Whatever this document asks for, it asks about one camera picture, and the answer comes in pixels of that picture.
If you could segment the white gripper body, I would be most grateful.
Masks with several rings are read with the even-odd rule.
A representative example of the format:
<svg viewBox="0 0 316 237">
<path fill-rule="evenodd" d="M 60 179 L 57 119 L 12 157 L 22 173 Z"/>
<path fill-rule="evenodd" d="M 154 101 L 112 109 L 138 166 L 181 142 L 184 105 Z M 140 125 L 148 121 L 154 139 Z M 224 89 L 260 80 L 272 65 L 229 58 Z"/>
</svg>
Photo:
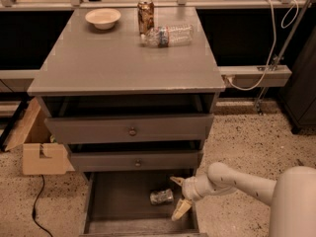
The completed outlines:
<svg viewBox="0 0 316 237">
<path fill-rule="evenodd" d="M 207 175 L 192 176 L 183 181 L 183 196 L 191 201 L 199 201 L 214 192 L 214 186 Z"/>
</svg>

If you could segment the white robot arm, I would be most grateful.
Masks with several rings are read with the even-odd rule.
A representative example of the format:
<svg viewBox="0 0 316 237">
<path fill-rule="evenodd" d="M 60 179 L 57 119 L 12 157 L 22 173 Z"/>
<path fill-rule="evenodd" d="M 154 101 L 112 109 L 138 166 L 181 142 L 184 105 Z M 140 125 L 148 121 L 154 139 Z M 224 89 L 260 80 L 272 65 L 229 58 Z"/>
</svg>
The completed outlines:
<svg viewBox="0 0 316 237">
<path fill-rule="evenodd" d="M 269 237 L 316 237 L 316 169 L 295 166 L 277 180 L 238 172 L 216 162 L 203 175 L 172 179 L 183 197 L 172 214 L 180 219 L 193 204 L 207 196 L 221 196 L 239 190 L 268 205 Z"/>
</svg>

